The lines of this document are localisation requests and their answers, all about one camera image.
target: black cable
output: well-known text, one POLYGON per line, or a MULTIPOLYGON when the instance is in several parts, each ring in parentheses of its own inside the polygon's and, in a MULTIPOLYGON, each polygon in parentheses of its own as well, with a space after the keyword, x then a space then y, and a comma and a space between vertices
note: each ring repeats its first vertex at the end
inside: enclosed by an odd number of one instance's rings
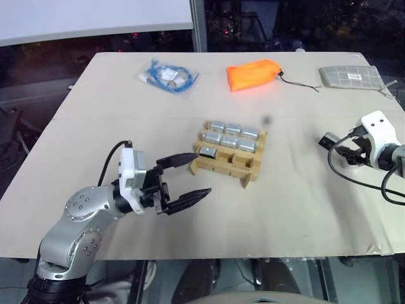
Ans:
POLYGON ((238 262, 236 262, 236 259, 234 259, 234 262, 236 264, 236 267, 238 267, 238 269, 239 269, 240 275, 245 279, 246 282, 249 282, 254 286, 254 283, 251 280, 249 280, 247 277, 245 277, 245 275, 242 272, 242 269, 239 267, 238 262))
MULTIPOLYGON (((381 187, 374 186, 374 185, 370 185, 370 184, 366 184, 365 182, 359 182, 358 180, 352 179, 352 178, 350 178, 350 177, 348 177, 348 176, 346 176, 346 175, 344 175, 344 174, 341 174, 341 173, 340 173, 338 170, 336 170, 336 168, 333 166, 333 164, 332 164, 332 151, 333 151, 334 149, 336 149, 337 146, 341 145, 344 141, 348 140, 350 137, 352 137, 352 135, 350 135, 350 134, 347 135, 347 136, 345 136, 345 137, 343 137, 341 140, 337 141, 337 142, 330 148, 330 150, 329 150, 329 152, 328 152, 328 164, 329 164, 329 167, 330 167, 330 168, 332 169, 332 171, 335 172, 338 176, 340 176, 341 178, 343 178, 343 179, 345 179, 345 180, 347 180, 347 181, 349 181, 349 182, 353 182, 353 183, 355 183, 355 184, 357 184, 357 185, 360 185, 360 186, 364 186, 364 187, 367 187, 367 188, 372 188, 372 189, 380 190, 380 191, 381 191, 381 189, 382 189, 381 187)), ((405 198, 405 194, 404 194, 404 193, 400 193, 400 192, 393 191, 393 190, 390 190, 390 189, 385 189, 385 192, 392 193, 392 194, 394 194, 394 195, 398 195, 398 196, 400 196, 400 197, 402 197, 402 198, 405 198)))
POLYGON ((397 165, 393 166, 391 168, 391 170, 388 171, 387 174, 385 174, 385 177, 383 178, 382 183, 381 183, 381 193, 382 193, 382 196, 385 198, 386 201, 389 201, 390 203, 395 204, 395 205, 405 206, 405 201, 395 201, 393 199, 390 199, 387 196, 387 192, 389 192, 386 189, 388 180, 390 179, 391 175, 394 174, 394 172, 396 170, 398 170, 398 169, 399 169, 399 165, 397 164, 397 165))
POLYGON ((300 84, 299 82, 291 82, 291 81, 285 80, 285 79, 283 78, 283 75, 284 75, 284 72, 283 72, 283 71, 279 72, 277 75, 280 76, 280 78, 281 78, 282 81, 284 81, 284 82, 286 82, 286 83, 288 83, 288 84, 293 84, 293 85, 295 85, 295 86, 300 86, 300 87, 310 87, 310 88, 314 89, 316 92, 319 93, 319 91, 318 91, 318 88, 319 88, 319 87, 314 87, 314 86, 312 86, 312 85, 300 84))
POLYGON ((99 182, 97 183, 97 186, 101 186, 101 183, 103 183, 103 179, 104 179, 104 175, 106 174, 107 171, 107 167, 108 167, 108 163, 111 159, 111 157, 113 156, 114 152, 122 145, 124 144, 125 147, 131 148, 132 147, 132 143, 131 141, 120 141, 118 144, 116 144, 114 146, 113 149, 111 149, 111 151, 108 153, 107 159, 104 162, 104 167, 103 170, 101 171, 101 175, 100 175, 100 179, 99 182))
POLYGON ((86 294, 83 294, 83 296, 82 296, 82 301, 83 301, 83 304, 90 304, 89 300, 87 299, 87 295, 86 295, 86 294))

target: silver metal block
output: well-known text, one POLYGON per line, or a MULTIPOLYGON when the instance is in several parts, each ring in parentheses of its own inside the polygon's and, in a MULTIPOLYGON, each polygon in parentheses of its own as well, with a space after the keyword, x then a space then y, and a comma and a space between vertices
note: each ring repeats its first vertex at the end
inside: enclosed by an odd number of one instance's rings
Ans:
POLYGON ((238 146, 238 137, 224 135, 221 140, 221 145, 228 148, 236 148, 238 146))
POLYGON ((246 152, 254 153, 256 151, 256 143, 248 139, 239 139, 238 149, 246 152))
POLYGON ((227 123, 227 126, 225 127, 226 134, 239 136, 241 131, 242 127, 240 125, 235 125, 234 123, 227 123))
POLYGON ((214 158, 214 159, 215 159, 216 149, 215 149, 215 148, 211 148, 211 147, 202 146, 202 147, 200 148, 199 154, 200 154, 201 156, 205 156, 205 157, 209 157, 209 158, 214 158))
POLYGON ((223 132, 225 130, 225 122, 213 120, 209 123, 209 129, 211 131, 223 132))
POLYGON ((256 130, 255 128, 250 128, 250 127, 243 127, 242 128, 242 133, 240 136, 245 137, 245 138, 250 138, 255 141, 259 139, 260 131, 256 130))
POLYGON ((211 144, 220 144, 222 135, 215 131, 208 131, 202 135, 204 141, 211 144))

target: cardboard sheet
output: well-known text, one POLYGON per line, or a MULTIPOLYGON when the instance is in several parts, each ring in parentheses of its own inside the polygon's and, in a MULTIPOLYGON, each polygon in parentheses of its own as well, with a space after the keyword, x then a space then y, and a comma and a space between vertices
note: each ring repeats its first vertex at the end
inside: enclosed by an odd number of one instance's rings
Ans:
MULTIPOLYGON (((186 167, 167 170, 171 198, 205 187, 212 192, 172 216, 128 214, 104 237, 101 259, 319 257, 405 251, 405 208, 378 191, 337 177, 317 142, 325 132, 346 135, 359 118, 382 110, 405 142, 405 115, 375 91, 323 87, 319 93, 280 80, 231 93, 225 68, 269 58, 290 81, 321 85, 318 68, 367 65, 350 53, 101 53, 55 114, 0 201, 0 256, 35 258, 67 199, 96 185, 112 146, 131 139, 151 168, 158 158, 192 151, 206 120, 250 125, 268 132, 261 173, 243 189, 239 179, 186 167), (201 73, 188 100, 137 80, 159 58, 201 73), (270 124, 263 125, 264 117, 270 124)), ((105 183, 118 175, 119 153, 105 183)), ((340 168, 380 184, 385 172, 340 168)), ((405 191, 393 177, 390 188, 405 191)))

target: orange bag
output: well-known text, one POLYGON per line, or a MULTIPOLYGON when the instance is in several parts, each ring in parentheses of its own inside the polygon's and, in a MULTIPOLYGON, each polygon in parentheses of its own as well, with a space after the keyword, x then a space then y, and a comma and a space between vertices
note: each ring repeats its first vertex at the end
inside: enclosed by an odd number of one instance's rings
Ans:
POLYGON ((281 67, 272 60, 263 59, 240 66, 228 66, 228 82, 231 91, 255 87, 272 81, 281 67))

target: coiled blue cable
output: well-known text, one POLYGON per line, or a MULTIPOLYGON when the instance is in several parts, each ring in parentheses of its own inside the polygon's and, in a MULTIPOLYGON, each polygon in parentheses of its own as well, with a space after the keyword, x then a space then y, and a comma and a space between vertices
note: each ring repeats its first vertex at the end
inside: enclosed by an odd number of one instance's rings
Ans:
POLYGON ((172 92, 172 93, 180 93, 186 91, 189 87, 191 87, 197 80, 199 73, 193 78, 192 74, 188 69, 182 67, 182 66, 175 66, 175 65, 160 65, 158 66, 158 61, 157 60, 152 60, 151 67, 147 69, 147 72, 149 75, 154 79, 147 79, 147 82, 159 87, 162 90, 165 90, 167 92, 172 92), (182 72, 186 74, 187 76, 187 81, 181 86, 181 87, 170 87, 166 85, 161 78, 158 76, 158 73, 160 71, 166 70, 166 69, 171 69, 176 72, 182 72))

